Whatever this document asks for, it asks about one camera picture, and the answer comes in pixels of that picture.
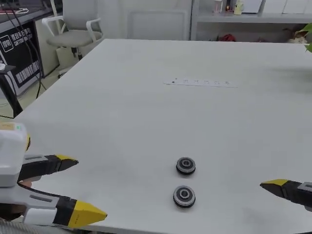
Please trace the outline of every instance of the power strip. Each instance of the power strip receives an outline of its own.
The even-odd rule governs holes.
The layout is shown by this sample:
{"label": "power strip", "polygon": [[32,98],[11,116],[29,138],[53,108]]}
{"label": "power strip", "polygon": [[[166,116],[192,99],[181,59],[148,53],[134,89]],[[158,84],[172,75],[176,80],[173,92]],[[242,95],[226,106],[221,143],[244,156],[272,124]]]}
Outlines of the power strip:
{"label": "power strip", "polygon": [[198,79],[178,79],[164,81],[164,84],[169,85],[189,85],[189,86],[206,86],[206,87],[222,87],[222,88],[237,88],[229,81],[212,81],[212,80],[198,80]]}

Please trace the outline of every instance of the barcode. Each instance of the barcode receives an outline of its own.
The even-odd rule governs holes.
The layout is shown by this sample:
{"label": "barcode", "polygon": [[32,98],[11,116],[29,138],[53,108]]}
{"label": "barcode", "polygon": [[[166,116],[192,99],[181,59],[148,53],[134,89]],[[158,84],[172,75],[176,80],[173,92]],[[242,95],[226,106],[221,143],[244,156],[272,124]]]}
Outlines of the barcode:
{"label": "barcode", "polygon": [[39,70],[39,61],[33,62],[32,65],[24,68],[22,71],[16,74],[16,78],[18,79],[19,84],[21,84],[24,80],[28,79],[33,75],[37,70]]}

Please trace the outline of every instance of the robotic arm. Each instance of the robotic arm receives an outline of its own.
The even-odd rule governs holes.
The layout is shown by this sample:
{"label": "robotic arm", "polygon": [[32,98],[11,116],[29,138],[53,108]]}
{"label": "robotic arm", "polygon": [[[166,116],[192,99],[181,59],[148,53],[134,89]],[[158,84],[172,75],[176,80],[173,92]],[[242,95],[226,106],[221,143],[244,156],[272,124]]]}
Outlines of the robotic arm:
{"label": "robotic arm", "polygon": [[25,156],[29,146],[23,124],[0,123],[0,203],[26,206],[23,222],[36,225],[78,228],[106,218],[105,212],[89,203],[21,185],[19,181],[35,181],[78,164],[64,155]]}

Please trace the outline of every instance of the bottle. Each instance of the bottle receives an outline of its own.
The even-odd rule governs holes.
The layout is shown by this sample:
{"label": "bottle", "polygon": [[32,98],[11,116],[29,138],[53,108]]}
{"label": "bottle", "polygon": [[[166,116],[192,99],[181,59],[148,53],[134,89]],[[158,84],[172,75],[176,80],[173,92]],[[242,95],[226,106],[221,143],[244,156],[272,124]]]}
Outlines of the bottle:
{"label": "bottle", "polygon": [[234,8],[234,15],[241,15],[244,10],[244,1],[237,0]]}
{"label": "bottle", "polygon": [[222,12],[223,1],[222,0],[214,0],[214,10],[213,13],[219,14]]}

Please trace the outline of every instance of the red object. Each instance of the red object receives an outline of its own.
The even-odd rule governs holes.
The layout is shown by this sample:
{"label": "red object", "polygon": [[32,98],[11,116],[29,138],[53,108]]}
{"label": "red object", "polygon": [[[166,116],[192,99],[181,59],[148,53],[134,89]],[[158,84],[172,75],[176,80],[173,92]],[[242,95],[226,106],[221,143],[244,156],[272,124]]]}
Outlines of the red object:
{"label": "red object", "polygon": [[218,38],[217,41],[235,41],[236,42],[236,38],[232,34],[227,34],[227,35],[224,35],[223,37]]}

